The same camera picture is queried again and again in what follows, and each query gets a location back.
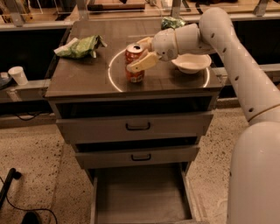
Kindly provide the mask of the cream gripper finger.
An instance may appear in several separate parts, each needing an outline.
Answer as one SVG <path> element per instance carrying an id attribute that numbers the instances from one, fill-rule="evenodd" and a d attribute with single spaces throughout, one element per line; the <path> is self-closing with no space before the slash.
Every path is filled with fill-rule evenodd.
<path id="1" fill-rule="evenodd" d="M 134 74 L 154 67 L 158 61 L 159 57 L 156 52 L 144 52 L 139 59 L 128 64 L 126 68 L 129 72 Z"/>
<path id="2" fill-rule="evenodd" d="M 152 51 L 152 38 L 151 37 L 146 37 L 146 38 L 142 38 L 139 41 L 137 41 L 137 43 L 144 49 L 147 50 L 148 52 Z"/>

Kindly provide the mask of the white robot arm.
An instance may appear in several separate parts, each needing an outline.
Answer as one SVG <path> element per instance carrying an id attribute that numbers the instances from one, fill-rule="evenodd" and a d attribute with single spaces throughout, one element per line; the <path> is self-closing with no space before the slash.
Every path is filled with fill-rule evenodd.
<path id="1" fill-rule="evenodd" d="M 218 53 L 249 123 L 231 157 L 227 224 L 280 224 L 280 91 L 259 67 L 221 8 L 206 10 L 197 24 L 166 29 L 137 42 L 135 73 L 185 53 Z"/>

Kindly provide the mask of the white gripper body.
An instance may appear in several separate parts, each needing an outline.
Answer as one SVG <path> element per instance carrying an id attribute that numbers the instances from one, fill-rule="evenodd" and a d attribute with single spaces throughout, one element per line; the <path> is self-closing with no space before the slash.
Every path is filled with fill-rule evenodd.
<path id="1" fill-rule="evenodd" d="M 151 48 L 162 61 L 176 59 L 179 53 L 175 31 L 170 28 L 158 32 L 151 41 Z"/>

